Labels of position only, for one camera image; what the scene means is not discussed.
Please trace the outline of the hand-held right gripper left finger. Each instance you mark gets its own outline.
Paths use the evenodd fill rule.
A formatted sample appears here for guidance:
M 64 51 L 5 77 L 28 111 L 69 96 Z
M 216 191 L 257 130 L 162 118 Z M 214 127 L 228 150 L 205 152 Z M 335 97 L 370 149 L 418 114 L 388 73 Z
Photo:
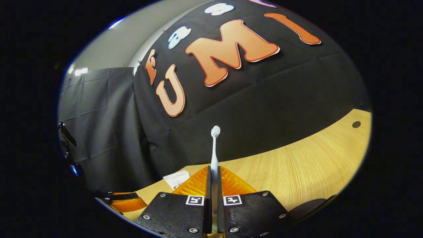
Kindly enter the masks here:
M 135 222 L 171 238 L 206 238 L 212 233 L 211 177 L 206 166 L 173 193 L 159 192 Z

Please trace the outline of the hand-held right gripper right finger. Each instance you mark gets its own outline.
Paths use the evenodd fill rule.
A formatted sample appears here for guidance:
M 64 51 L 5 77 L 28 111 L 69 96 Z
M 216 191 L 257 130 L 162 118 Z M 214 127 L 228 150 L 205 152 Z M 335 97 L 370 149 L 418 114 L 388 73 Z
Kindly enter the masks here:
M 267 238 L 292 226 L 293 217 L 270 191 L 224 196 L 224 167 L 218 169 L 217 233 L 224 238 Z

